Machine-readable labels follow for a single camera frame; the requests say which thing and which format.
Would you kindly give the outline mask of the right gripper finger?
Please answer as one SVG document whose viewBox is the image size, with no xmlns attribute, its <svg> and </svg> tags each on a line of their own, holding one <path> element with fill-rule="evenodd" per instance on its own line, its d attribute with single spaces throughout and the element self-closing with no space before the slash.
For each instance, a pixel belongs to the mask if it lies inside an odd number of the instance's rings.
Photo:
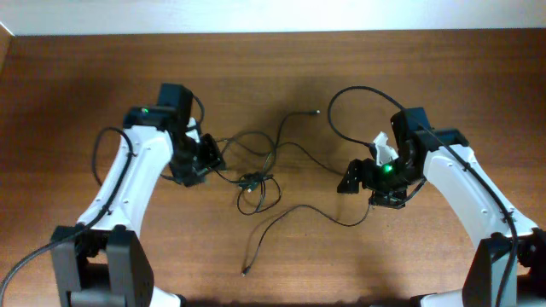
<svg viewBox="0 0 546 307">
<path fill-rule="evenodd" d="M 369 204 L 389 209 L 401 209 L 405 207 L 406 198 L 407 193 L 405 191 L 392 192 L 390 194 L 374 191 L 369 197 Z"/>
<path fill-rule="evenodd" d="M 337 186 L 339 194 L 358 194 L 361 189 L 366 189 L 364 179 L 364 163 L 362 160 L 354 159 L 349 163 L 347 169 Z"/>
</svg>

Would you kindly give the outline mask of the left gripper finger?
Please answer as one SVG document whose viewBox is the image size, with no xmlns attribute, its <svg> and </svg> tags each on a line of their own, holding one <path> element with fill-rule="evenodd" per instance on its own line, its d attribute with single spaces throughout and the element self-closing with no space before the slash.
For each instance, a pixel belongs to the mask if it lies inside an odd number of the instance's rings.
<svg viewBox="0 0 546 307">
<path fill-rule="evenodd" d="M 202 170 L 186 169 L 181 171 L 181 183 L 185 187 L 192 187 L 206 181 L 206 176 L 209 174 L 209 169 Z"/>
<path fill-rule="evenodd" d="M 200 139 L 200 162 L 207 171 L 226 170 L 223 154 L 210 134 L 204 134 Z"/>
</svg>

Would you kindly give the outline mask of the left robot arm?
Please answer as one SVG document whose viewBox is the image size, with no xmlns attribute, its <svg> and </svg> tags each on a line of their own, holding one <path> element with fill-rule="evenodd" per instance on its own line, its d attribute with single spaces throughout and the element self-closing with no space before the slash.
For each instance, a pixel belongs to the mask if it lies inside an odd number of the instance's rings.
<svg viewBox="0 0 546 307">
<path fill-rule="evenodd" d="M 186 298 L 154 284 L 140 242 L 142 221 L 165 168 L 192 187 L 224 168 L 218 145 L 192 118 L 197 96 L 162 84 L 158 102 L 125 115 L 119 150 L 90 206 L 73 226 L 51 236 L 51 257 L 63 306 L 184 306 Z"/>
</svg>

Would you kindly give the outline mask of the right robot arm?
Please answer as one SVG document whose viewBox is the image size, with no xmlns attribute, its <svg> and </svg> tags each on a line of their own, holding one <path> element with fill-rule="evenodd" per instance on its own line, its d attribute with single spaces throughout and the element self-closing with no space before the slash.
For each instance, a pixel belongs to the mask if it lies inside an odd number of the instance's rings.
<svg viewBox="0 0 546 307">
<path fill-rule="evenodd" d="M 397 146 L 380 133 L 371 158 L 354 159 L 340 194 L 371 191 L 369 204 L 405 207 L 411 184 L 432 184 L 468 233 L 475 254 L 461 289 L 413 297 L 414 306 L 543 306 L 545 232 L 502 194 L 457 129 L 435 130 L 423 108 L 392 116 Z"/>
</svg>

